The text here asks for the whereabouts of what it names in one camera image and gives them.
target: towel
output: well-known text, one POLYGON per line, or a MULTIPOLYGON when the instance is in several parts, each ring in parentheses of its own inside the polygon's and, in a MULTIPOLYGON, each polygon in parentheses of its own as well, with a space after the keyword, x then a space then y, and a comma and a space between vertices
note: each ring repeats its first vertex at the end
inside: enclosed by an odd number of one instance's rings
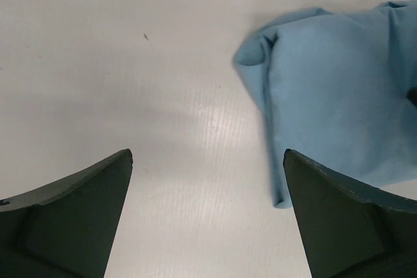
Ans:
POLYGON ((287 148, 376 187, 417 178, 417 1, 280 16, 234 64, 265 116, 276 207, 292 206, 287 148))

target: beige surface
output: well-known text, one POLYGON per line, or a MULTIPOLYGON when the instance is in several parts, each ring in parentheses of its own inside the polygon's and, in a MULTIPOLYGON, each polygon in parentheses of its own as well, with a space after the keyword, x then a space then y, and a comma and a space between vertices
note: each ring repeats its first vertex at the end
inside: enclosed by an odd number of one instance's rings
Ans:
POLYGON ((309 277, 231 57, 282 12, 381 1, 0 0, 0 198, 129 147, 107 278, 309 277))

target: wrinkled fabric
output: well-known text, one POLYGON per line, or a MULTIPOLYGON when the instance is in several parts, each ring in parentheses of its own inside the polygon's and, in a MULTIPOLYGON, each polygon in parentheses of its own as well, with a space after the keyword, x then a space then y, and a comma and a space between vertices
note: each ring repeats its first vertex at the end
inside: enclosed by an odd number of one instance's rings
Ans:
POLYGON ((287 148, 372 186, 417 178, 417 1, 280 16, 234 63, 265 116, 278 208, 292 206, 287 148))

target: blue cloth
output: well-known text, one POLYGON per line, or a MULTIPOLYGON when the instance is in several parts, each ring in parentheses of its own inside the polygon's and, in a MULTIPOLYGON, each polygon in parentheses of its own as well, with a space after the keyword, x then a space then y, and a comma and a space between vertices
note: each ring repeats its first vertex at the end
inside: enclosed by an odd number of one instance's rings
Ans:
POLYGON ((234 62, 265 116, 278 208, 292 206, 286 148, 372 186, 417 178, 417 1, 286 14, 234 62))

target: folded cloth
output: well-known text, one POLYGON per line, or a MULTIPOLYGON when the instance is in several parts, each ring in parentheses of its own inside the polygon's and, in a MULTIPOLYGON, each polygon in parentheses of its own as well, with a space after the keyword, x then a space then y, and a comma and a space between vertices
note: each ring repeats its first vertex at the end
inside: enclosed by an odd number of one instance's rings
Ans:
POLYGON ((292 205, 287 148, 372 186, 417 178, 417 1, 286 14, 234 63, 265 116, 278 208, 292 205))

